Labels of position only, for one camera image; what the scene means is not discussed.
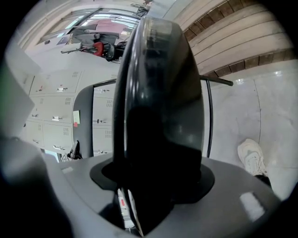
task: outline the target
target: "shoe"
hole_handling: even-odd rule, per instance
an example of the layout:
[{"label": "shoe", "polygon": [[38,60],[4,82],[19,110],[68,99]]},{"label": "shoe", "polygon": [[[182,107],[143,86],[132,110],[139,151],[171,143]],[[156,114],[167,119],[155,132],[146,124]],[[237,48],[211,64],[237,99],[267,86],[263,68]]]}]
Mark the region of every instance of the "shoe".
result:
[{"label": "shoe", "polygon": [[238,156],[247,172],[256,175],[268,176],[262,149],[257,142],[252,139],[246,139],[238,146]]}]

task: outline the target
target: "paper note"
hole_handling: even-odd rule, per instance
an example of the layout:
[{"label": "paper note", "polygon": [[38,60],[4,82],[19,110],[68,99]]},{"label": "paper note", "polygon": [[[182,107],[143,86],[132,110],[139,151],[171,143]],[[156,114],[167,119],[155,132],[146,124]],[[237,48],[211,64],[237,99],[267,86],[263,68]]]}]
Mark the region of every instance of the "paper note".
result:
[{"label": "paper note", "polygon": [[74,111],[74,123],[76,122],[77,124],[80,123],[80,111]]}]

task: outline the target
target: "metal cabinet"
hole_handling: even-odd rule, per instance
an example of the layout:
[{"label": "metal cabinet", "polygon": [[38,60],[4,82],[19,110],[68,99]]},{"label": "metal cabinet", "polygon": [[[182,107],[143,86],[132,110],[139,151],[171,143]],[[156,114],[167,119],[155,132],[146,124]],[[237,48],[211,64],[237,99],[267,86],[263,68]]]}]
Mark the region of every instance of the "metal cabinet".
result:
[{"label": "metal cabinet", "polygon": [[44,98],[44,108],[42,119],[44,121],[56,121],[71,123],[72,108],[74,97],[69,96],[53,96]]},{"label": "metal cabinet", "polygon": [[106,86],[94,88],[94,97],[97,98],[114,98],[116,84],[110,84]]},{"label": "metal cabinet", "polygon": [[78,85],[78,91],[89,85],[97,84],[110,79],[116,79],[117,72],[119,71],[119,66],[120,64],[108,63],[103,67],[92,67],[86,69],[81,75],[81,80]]},{"label": "metal cabinet", "polygon": [[26,141],[38,147],[44,146],[42,123],[26,121]]},{"label": "metal cabinet", "polygon": [[34,102],[34,108],[29,114],[28,119],[42,120],[42,112],[44,111],[44,97],[30,98]]},{"label": "metal cabinet", "polygon": [[113,99],[93,98],[93,125],[112,125]]},{"label": "metal cabinet", "polygon": [[112,152],[112,130],[93,128],[94,156]]},{"label": "metal cabinet", "polygon": [[70,126],[43,124],[45,149],[57,153],[69,153],[72,147]]},{"label": "metal cabinet", "polygon": [[37,74],[30,95],[45,93],[75,93],[81,71],[61,70],[49,74]]}]

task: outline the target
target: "black handrail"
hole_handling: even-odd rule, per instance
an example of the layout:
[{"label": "black handrail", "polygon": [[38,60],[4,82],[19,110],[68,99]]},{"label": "black handrail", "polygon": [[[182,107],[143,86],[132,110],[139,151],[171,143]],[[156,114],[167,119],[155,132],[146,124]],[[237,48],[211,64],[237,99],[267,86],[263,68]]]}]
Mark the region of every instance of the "black handrail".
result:
[{"label": "black handrail", "polygon": [[212,102],[212,94],[210,82],[206,80],[207,91],[208,91],[208,99],[209,99],[209,112],[210,112],[210,124],[209,124],[209,139],[208,139],[208,148],[207,148],[207,158],[210,157],[211,145],[212,145],[212,136],[213,136],[213,102]]},{"label": "black handrail", "polygon": [[97,84],[93,84],[93,87],[100,87],[100,86],[105,86],[105,85],[109,85],[109,84],[115,84],[117,79],[110,79],[107,81],[103,81]]},{"label": "black handrail", "polygon": [[211,81],[211,82],[216,82],[216,83],[219,83],[219,84],[225,84],[225,85],[228,85],[228,86],[233,86],[234,85],[234,83],[232,81],[228,81],[228,80],[221,79],[221,78],[212,78],[212,77],[207,77],[207,76],[204,76],[204,75],[200,75],[200,79],[201,80]]}]

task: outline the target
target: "cabinet handle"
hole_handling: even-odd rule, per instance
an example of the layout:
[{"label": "cabinet handle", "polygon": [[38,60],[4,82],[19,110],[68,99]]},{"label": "cabinet handle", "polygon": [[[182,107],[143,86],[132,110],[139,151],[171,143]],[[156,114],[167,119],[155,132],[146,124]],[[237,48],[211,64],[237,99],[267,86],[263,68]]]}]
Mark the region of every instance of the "cabinet handle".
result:
[{"label": "cabinet handle", "polygon": [[101,150],[94,150],[93,152],[97,152],[97,153],[100,153],[100,154],[111,153],[111,151],[101,151]]},{"label": "cabinet handle", "polygon": [[60,145],[53,145],[53,148],[56,150],[62,150],[64,151],[65,149],[63,147],[61,147]]},{"label": "cabinet handle", "polygon": [[105,92],[110,92],[109,89],[96,89],[99,93],[105,93]]},{"label": "cabinet handle", "polygon": [[108,119],[103,119],[103,120],[99,120],[99,119],[92,119],[92,122],[96,122],[96,123],[106,123]]},{"label": "cabinet handle", "polygon": [[64,92],[64,90],[67,90],[67,89],[68,88],[66,88],[66,87],[58,87],[57,92],[62,93],[62,92]]},{"label": "cabinet handle", "polygon": [[62,117],[53,116],[52,121],[59,121],[59,120],[62,120],[62,119],[63,119]]}]

